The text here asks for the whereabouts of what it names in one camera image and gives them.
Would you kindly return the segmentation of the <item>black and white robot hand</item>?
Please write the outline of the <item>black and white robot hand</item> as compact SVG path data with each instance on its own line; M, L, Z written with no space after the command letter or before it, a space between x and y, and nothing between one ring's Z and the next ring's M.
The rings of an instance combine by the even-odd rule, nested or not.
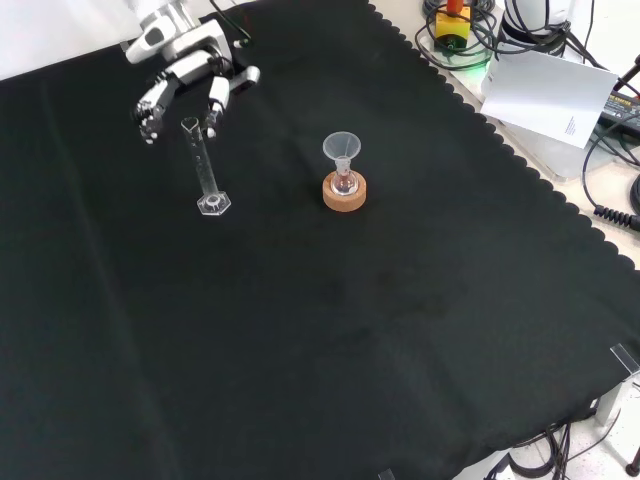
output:
M156 18L129 46L126 57L135 64L156 54L162 54L168 65L156 75L133 110L140 136L147 144L158 139L173 100L206 79L211 86L202 129L206 138L215 138L231 96L256 85L261 75L258 67L233 56L215 20L182 31L169 17Z

